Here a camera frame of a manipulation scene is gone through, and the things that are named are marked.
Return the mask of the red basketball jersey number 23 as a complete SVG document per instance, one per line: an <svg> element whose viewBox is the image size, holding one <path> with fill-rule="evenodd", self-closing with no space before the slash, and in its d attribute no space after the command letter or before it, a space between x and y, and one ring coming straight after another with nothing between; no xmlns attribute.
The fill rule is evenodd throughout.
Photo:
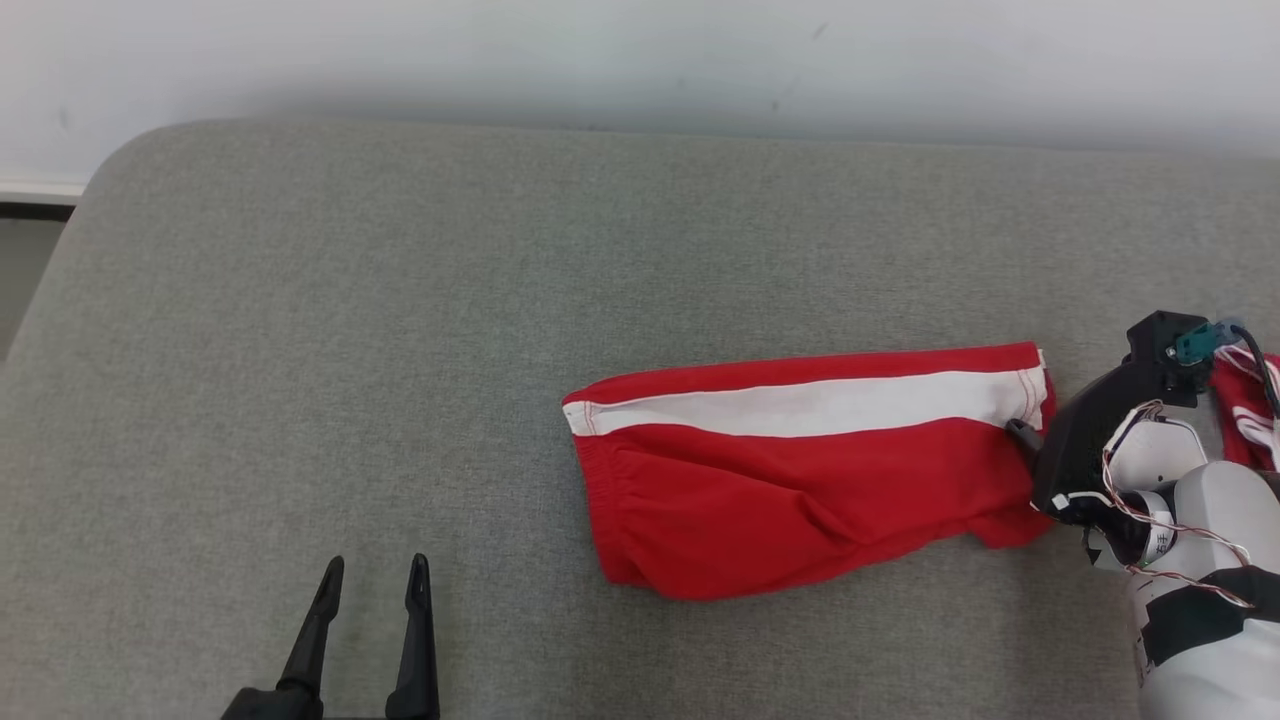
<svg viewBox="0 0 1280 720"><path fill-rule="evenodd" d="M1267 400L1253 356L1240 346L1215 352L1210 387L1219 413L1224 457L1258 471L1280 473L1280 419Z"/></svg>

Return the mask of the red shorts with white stripe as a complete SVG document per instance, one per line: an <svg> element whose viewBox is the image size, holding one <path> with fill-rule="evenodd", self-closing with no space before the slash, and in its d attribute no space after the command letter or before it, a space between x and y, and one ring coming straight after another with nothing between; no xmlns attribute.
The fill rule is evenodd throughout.
<svg viewBox="0 0 1280 720"><path fill-rule="evenodd" d="M1032 342L640 372L566 396L605 578L672 600L791 589L1050 528L1007 421L1056 402Z"/></svg>

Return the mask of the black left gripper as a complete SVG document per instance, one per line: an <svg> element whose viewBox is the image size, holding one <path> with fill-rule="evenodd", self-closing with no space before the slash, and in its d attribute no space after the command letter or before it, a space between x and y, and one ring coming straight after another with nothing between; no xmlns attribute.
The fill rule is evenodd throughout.
<svg viewBox="0 0 1280 720"><path fill-rule="evenodd" d="M278 689L241 688L219 720L384 720L375 715L338 714L320 697L326 639L340 606L346 570L338 555L325 568L285 661ZM428 557L416 553L404 594L408 615L396 688L387 697L387 720L440 720L431 578Z"/></svg>

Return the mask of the grey fabric sofa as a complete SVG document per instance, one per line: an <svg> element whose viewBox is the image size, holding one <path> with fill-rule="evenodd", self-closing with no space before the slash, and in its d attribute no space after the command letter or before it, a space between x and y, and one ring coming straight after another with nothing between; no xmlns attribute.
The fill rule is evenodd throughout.
<svg viewBox="0 0 1280 720"><path fill-rule="evenodd" d="M378 717L410 562L445 717L1134 720L1121 580L973 538L685 603L612 585L561 400L666 366L1171 310L1280 348L1280 159L225 120L90 181L0 366L0 720L218 720L346 559Z"/></svg>

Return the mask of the white wall baseboard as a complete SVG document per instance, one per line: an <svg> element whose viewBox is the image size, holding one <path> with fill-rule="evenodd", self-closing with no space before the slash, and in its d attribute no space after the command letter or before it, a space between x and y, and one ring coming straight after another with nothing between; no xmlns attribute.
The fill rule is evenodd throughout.
<svg viewBox="0 0 1280 720"><path fill-rule="evenodd" d="M69 222L84 183L0 179L0 220Z"/></svg>

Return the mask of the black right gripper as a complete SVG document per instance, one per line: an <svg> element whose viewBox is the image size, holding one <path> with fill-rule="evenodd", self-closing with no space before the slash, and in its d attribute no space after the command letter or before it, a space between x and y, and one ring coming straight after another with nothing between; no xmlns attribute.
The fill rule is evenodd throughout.
<svg viewBox="0 0 1280 720"><path fill-rule="evenodd" d="M1126 359L1062 405L1044 439L1024 420L1006 421L1006 437L1033 462L1033 506L1060 524L1102 533L1119 562L1139 562L1149 525L1114 506L1103 480L1105 446L1134 407L1156 400L1194 407L1202 392L1202 364Z"/></svg>

